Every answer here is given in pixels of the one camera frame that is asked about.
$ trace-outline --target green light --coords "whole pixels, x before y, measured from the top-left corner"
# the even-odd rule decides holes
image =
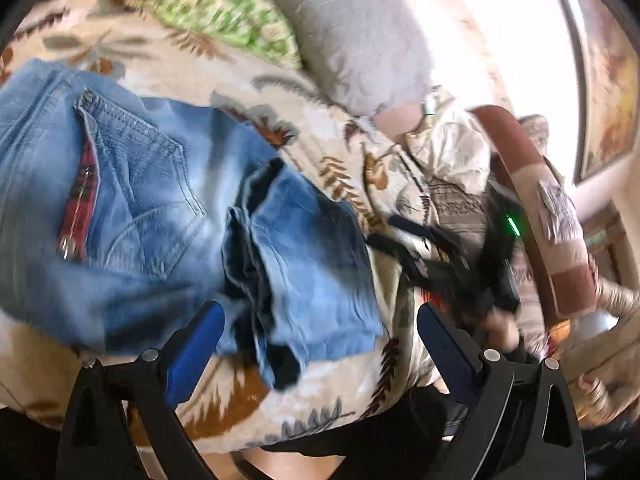
[[[509,225],[511,226],[511,229],[513,230],[513,234],[515,234],[517,237],[520,236],[520,230],[516,227],[516,222],[513,221],[513,218],[511,218],[510,216],[507,216],[507,220],[509,221]]]

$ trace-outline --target blue denim shorts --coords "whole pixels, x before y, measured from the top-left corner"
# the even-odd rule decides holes
[[[132,353],[212,299],[218,352],[254,352],[272,386],[282,348],[302,370],[381,333],[351,207],[253,127],[55,63],[15,73],[0,90],[0,307],[77,348]]]

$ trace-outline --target silver screw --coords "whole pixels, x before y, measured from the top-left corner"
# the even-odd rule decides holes
[[[484,358],[487,361],[491,361],[492,363],[498,362],[500,360],[500,352],[494,350],[493,348],[489,348],[484,351]]]
[[[552,357],[548,357],[545,359],[545,365],[550,370],[558,370],[558,368],[560,367],[560,365],[558,364],[558,361],[556,361]]]
[[[160,352],[155,348],[147,348],[144,352],[142,352],[142,360],[147,363],[151,363],[158,359]]]
[[[85,359],[82,359],[82,368],[91,370],[95,366],[97,360],[98,359],[96,359],[95,357],[87,357]]]

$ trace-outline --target painting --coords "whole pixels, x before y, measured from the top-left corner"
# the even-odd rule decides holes
[[[561,0],[574,44],[580,94],[575,183],[630,153],[638,132],[640,62],[602,0]]]

